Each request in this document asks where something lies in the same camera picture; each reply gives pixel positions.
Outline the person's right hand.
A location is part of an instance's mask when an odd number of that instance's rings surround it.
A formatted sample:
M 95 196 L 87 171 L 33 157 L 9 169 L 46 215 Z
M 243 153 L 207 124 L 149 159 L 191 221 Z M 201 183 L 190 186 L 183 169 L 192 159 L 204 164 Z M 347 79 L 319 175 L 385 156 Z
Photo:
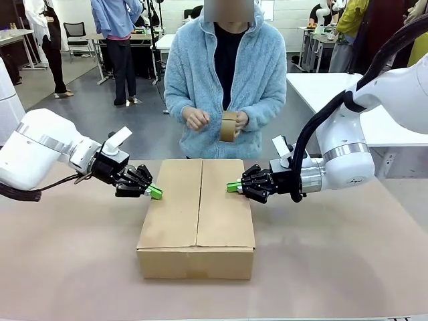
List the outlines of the person's right hand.
M 208 113 L 198 108 L 186 106 L 183 108 L 182 115 L 187 127 L 194 131 L 200 131 L 210 123 Z

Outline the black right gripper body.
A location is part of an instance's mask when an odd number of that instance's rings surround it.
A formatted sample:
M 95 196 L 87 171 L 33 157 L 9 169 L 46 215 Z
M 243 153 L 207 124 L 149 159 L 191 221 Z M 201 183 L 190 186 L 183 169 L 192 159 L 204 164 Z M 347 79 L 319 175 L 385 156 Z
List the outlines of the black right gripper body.
M 292 169 L 281 165 L 280 159 L 270 161 L 270 177 L 272 178 L 272 191 L 276 194 L 289 194 L 290 197 L 303 197 L 302 182 L 299 175 Z

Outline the person's left hand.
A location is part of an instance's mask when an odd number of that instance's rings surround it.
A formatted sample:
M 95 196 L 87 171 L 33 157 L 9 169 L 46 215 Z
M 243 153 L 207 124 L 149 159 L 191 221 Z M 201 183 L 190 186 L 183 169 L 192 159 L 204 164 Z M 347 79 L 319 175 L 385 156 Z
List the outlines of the person's left hand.
M 237 117 L 235 119 L 234 138 L 237 138 L 240 135 L 241 131 L 247 126 L 248 122 L 248 115 L 244 111 L 237 113 Z

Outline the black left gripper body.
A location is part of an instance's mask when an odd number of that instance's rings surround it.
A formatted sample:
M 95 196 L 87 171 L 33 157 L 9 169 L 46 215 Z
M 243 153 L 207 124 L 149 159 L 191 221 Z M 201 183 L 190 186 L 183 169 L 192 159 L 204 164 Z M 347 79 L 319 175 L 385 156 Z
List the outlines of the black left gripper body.
M 120 173 L 129 162 L 129 154 L 119 151 L 118 154 L 111 156 L 104 154 L 101 150 L 97 151 L 92 158 L 90 173 L 92 177 L 112 186 L 116 186 L 121 178 Z

